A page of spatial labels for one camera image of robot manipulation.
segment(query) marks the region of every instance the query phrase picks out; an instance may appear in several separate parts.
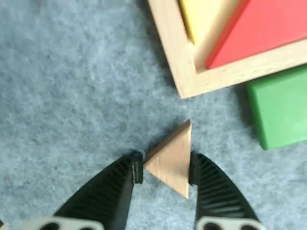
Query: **triangular block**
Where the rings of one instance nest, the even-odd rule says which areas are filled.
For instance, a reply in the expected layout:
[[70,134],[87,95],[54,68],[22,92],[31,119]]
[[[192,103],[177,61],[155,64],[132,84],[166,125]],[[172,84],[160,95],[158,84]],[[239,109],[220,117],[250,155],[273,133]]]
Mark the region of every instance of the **triangular block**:
[[215,68],[306,38],[306,9],[306,0],[241,0],[206,67]]
[[195,44],[210,40],[222,32],[240,0],[180,0],[190,40]]
[[191,121],[187,120],[147,154],[144,168],[188,199],[190,158]]

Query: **yellow tangram piece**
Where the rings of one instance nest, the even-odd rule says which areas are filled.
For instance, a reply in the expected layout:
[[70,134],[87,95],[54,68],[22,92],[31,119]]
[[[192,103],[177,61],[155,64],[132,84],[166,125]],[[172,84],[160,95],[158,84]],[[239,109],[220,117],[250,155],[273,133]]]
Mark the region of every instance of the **yellow tangram piece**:
[[240,0],[180,0],[190,40],[199,44],[224,29]]

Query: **wooden tray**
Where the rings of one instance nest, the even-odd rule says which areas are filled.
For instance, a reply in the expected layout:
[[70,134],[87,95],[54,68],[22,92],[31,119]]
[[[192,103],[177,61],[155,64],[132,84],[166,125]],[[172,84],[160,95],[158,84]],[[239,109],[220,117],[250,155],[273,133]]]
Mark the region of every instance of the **wooden tray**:
[[307,63],[307,39],[304,39],[207,70],[202,67],[205,57],[201,58],[200,54],[207,53],[211,47],[206,44],[195,46],[189,41],[178,1],[148,1],[181,98],[197,96]]

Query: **blue-gray carpet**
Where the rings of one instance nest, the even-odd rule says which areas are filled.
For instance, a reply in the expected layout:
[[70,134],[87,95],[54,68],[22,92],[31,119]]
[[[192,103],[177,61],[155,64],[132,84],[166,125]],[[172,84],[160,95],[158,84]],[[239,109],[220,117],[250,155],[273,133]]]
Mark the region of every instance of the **blue-gray carpet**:
[[[179,99],[146,1],[0,1],[0,219],[12,230],[186,118],[193,149],[268,230],[307,229],[307,142],[263,151],[250,116],[244,85]],[[127,229],[191,230],[195,205],[195,188],[184,200],[145,173]]]

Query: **green block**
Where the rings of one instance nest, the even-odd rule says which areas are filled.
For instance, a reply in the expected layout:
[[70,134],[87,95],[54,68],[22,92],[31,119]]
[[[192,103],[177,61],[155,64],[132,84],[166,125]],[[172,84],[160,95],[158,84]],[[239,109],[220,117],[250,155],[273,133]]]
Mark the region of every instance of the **green block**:
[[248,93],[262,148],[307,140],[307,65],[253,80]]

